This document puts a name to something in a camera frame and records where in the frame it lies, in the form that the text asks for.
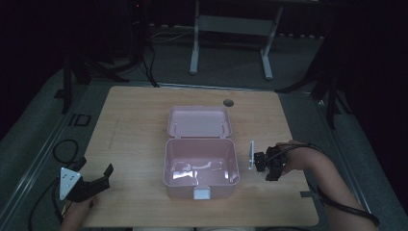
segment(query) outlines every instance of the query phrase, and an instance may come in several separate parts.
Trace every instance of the black cable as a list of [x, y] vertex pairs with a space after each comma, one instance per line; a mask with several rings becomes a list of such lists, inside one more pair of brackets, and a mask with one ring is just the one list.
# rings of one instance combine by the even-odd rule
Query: black cable
[[63, 217], [65, 216], [66, 212], [69, 210], [69, 208], [71, 207], [71, 205], [72, 205], [72, 201], [70, 201], [70, 203], [68, 204], [68, 206], [66, 206], [65, 211], [64, 211], [64, 213], [63, 213]]
[[319, 187], [318, 187], [318, 194], [319, 194], [319, 199], [323, 203], [325, 203], [325, 204], [327, 204], [327, 205], [329, 205], [331, 207], [334, 207], [336, 209], [339, 209], [339, 210], [341, 210], [343, 212], [346, 212], [346, 213], [349, 213], [349, 214], [352, 214], [352, 215], [355, 215], [355, 216], [360, 216], [360, 217], [363, 217], [363, 218], [367, 218], [367, 219], [371, 220], [376, 227], [378, 227], [378, 225], [380, 224], [380, 220], [378, 219], [378, 217], [376, 217], [373, 214], [368, 213], [366, 211], [355, 209], [355, 208], [343, 205], [341, 203], [338, 203], [338, 202], [330, 199], [326, 194], [324, 194], [321, 191], [321, 189]]
[[28, 217], [28, 230], [32, 231], [33, 230], [33, 215], [34, 211], [36, 210], [37, 206], [39, 205], [39, 202], [42, 200], [42, 198], [45, 196], [45, 194], [48, 192], [48, 190], [55, 185], [56, 183], [59, 182], [59, 178], [55, 178], [51, 184], [42, 192], [42, 194], [39, 196], [38, 200], [34, 204], [33, 208], [31, 209], [30, 215]]
[[[75, 145], [75, 150], [73, 152], [72, 158], [69, 161], [63, 161], [57, 156], [57, 148], [61, 144], [65, 143], [65, 142], [72, 142]], [[73, 140], [73, 139], [66, 139], [66, 140], [59, 141], [54, 145], [54, 148], [52, 149], [52, 155], [54, 156], [55, 160], [58, 161], [59, 163], [66, 164], [65, 168], [69, 168], [70, 165], [76, 163], [76, 162], [74, 162], [74, 160], [75, 160], [76, 156], [78, 155], [78, 151], [79, 151], [78, 142]]]
[[[58, 158], [58, 156], [57, 156], [57, 148], [58, 148], [61, 144], [65, 143], [65, 142], [72, 142], [72, 143], [74, 143], [74, 145], [75, 145], [75, 150], [74, 150], [74, 152], [73, 152], [73, 154], [72, 154], [72, 158], [71, 158], [68, 162], [61, 160], [61, 159]], [[74, 160], [75, 160], [75, 158], [76, 158], [77, 155], [78, 155], [78, 151], [79, 151], [78, 142], [75, 141], [75, 140], [73, 140], [73, 139], [66, 139], [66, 140], [59, 141], [59, 142], [57, 142], [57, 143], [54, 145], [54, 148], [53, 148], [53, 156], [54, 156], [54, 158], [55, 158], [55, 160], [56, 160], [57, 162], [62, 163], [62, 164], [66, 164], [65, 168], [69, 168], [70, 165], [76, 163], [76, 162], [74, 162]], [[52, 200], [52, 203], [53, 203], [53, 206], [54, 206], [54, 209], [55, 209], [55, 214], [56, 214], [56, 216], [58, 217], [58, 219], [59, 219], [60, 222], [63, 221], [63, 216], [61, 215], [61, 210], [60, 210], [60, 208], [58, 207], [57, 197], [56, 197], [56, 189], [57, 189], [57, 187], [58, 187], [59, 185], [60, 185], [60, 177], [57, 177], [57, 178], [55, 178], [55, 179], [51, 182], [51, 184], [42, 192], [42, 194], [41, 194], [41, 195], [39, 196], [39, 198], [37, 199], [36, 203], [34, 204], [32, 210], [31, 210], [31, 212], [30, 212], [29, 218], [28, 218], [28, 230], [29, 230], [29, 231], [32, 231], [32, 230], [33, 230], [33, 215], [34, 215], [34, 212], [35, 212], [37, 206], [39, 205], [39, 203], [41, 202], [41, 200], [44, 198], [44, 196], [47, 194], [47, 192], [48, 192], [51, 188], [52, 188], [52, 192], [51, 192], [52, 198], [51, 198], [51, 200]]]
[[156, 87], [159, 88], [160, 86], [157, 84], [156, 80], [153, 77], [153, 64], [154, 64], [154, 60], [156, 58], [156, 52], [153, 49], [153, 47], [151, 45], [151, 42], [150, 42], [149, 47], [150, 47], [150, 51], [153, 53], [152, 62], [150, 63], [150, 68], [149, 68], [149, 74], [150, 74], [150, 78], [154, 81]]
[[144, 59], [144, 57], [142, 57], [141, 58], [141, 61], [143, 62], [143, 66], [144, 66], [144, 69], [145, 69], [145, 74], [146, 74], [146, 76], [147, 76], [147, 79], [149, 80], [149, 82], [150, 82], [150, 84], [154, 87], [154, 88], [159, 88], [160, 86], [156, 83], [156, 81], [154, 80], [154, 78], [153, 78], [153, 76], [152, 76], [152, 70], [151, 70], [151, 68], [149, 68], [149, 67], [147, 67], [147, 64], [146, 64], [146, 60]]
[[309, 188], [313, 191], [313, 193], [317, 194], [318, 192], [315, 190], [315, 187], [312, 186], [312, 184], [309, 181], [306, 181], [307, 185], [309, 186]]

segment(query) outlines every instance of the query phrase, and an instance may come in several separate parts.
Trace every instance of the open container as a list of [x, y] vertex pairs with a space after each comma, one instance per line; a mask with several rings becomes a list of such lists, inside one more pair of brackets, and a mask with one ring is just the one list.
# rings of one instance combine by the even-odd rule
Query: open container
[[223, 107], [171, 108], [164, 182], [171, 198], [226, 198], [240, 180], [231, 124]]

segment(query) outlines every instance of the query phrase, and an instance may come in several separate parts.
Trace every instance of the metal frame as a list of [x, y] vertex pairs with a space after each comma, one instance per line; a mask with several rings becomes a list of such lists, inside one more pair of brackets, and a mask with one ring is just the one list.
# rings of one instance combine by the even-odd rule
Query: metal frame
[[223, 33], [236, 33], [256, 36], [268, 36], [268, 42], [265, 48], [261, 49], [261, 59], [264, 66], [265, 78], [273, 78], [269, 62], [269, 50], [275, 37], [276, 29], [283, 7], [279, 7], [274, 20], [246, 19], [236, 17], [222, 17], [212, 15], [200, 15], [199, 0], [195, 0], [195, 19], [194, 19], [194, 44], [191, 54], [190, 74], [196, 74], [198, 69], [199, 56], [199, 31], [213, 31]]

